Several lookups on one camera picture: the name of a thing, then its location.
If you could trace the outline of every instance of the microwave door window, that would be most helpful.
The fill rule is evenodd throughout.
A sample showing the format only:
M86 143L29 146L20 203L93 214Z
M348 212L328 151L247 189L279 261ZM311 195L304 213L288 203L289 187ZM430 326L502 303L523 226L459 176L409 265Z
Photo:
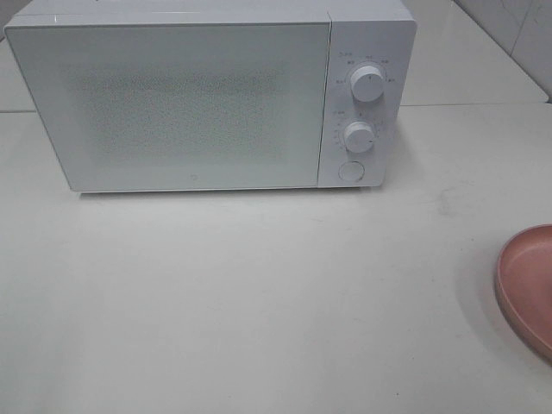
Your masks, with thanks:
M10 40L72 188L132 191L316 186L328 36L319 23Z

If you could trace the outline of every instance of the round button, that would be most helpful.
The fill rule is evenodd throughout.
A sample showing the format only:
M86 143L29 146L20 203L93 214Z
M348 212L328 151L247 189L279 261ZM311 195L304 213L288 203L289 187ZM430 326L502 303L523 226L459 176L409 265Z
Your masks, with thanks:
M345 128L343 140L345 148L351 153L361 154L373 147L375 135L366 122L354 122Z
M339 169L339 177L344 181L358 181L364 177L364 166L360 162L346 162Z
M361 102L372 102L383 93L384 79L380 69L366 65L359 67L351 76L351 91Z

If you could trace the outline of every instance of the timer knob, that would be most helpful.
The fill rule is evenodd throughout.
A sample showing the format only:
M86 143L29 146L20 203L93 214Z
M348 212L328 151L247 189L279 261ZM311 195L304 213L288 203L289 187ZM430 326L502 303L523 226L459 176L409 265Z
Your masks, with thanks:
M369 151L373 146L374 138L373 129L366 122L351 123L343 133L345 148L355 154Z
M366 65L359 67L351 75L351 91L361 102L375 101L383 93L384 79L380 69Z

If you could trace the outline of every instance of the white countertop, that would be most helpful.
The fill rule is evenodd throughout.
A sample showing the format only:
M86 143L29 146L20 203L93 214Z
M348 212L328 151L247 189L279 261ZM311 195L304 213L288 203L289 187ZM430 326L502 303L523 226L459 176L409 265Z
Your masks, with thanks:
M405 0L418 22L403 105L543 103L547 95L450 0ZM0 112L35 110L6 41Z
M552 221L551 117L404 107L377 190L79 196L0 114L0 412L549 414L492 277Z

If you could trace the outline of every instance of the pink plate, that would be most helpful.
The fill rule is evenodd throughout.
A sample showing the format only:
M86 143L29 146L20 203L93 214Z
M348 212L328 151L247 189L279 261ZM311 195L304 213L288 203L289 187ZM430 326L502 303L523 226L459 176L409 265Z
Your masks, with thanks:
M512 328L552 361L552 224L526 229L505 244L495 282Z

